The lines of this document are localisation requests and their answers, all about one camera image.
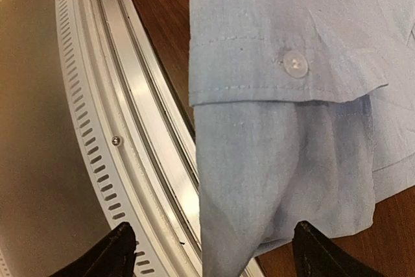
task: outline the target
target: wooden table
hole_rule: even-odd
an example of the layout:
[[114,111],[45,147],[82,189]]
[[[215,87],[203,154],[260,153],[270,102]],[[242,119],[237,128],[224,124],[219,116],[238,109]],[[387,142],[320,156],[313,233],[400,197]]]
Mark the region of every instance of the wooden table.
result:
[[[187,117],[189,0],[133,0]],[[387,276],[415,276],[415,187],[380,202],[374,225],[335,242]],[[291,244],[259,257],[268,277],[294,277]]]

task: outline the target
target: white button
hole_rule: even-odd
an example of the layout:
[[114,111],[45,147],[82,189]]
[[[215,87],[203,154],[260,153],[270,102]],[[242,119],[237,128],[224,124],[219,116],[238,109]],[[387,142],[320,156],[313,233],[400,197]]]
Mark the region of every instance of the white button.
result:
[[285,53],[283,63],[287,73],[294,78],[302,78],[309,71],[309,66],[304,55],[295,50]]

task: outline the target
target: screw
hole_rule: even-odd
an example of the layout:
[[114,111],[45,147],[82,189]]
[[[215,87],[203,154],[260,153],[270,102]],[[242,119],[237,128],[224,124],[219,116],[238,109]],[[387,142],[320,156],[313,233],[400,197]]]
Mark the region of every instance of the screw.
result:
[[121,138],[120,138],[119,136],[114,136],[114,137],[111,139],[111,143],[112,143],[112,145],[114,145],[114,146],[118,146],[118,145],[120,145],[120,144],[121,144]]

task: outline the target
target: wood grain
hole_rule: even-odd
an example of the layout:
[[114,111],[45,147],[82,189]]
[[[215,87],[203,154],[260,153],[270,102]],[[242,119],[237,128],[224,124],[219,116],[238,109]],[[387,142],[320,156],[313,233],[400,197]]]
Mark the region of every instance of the wood grain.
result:
[[[187,115],[189,0],[133,0]],[[415,188],[380,202],[371,228],[335,242],[387,276],[415,276]],[[259,258],[268,277],[295,277],[291,245]]]

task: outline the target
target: folded shirt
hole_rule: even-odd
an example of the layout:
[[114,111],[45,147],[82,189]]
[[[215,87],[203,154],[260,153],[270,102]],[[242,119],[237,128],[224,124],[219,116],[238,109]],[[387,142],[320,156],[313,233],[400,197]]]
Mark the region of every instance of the folded shirt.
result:
[[415,0],[191,0],[203,276],[415,184]]

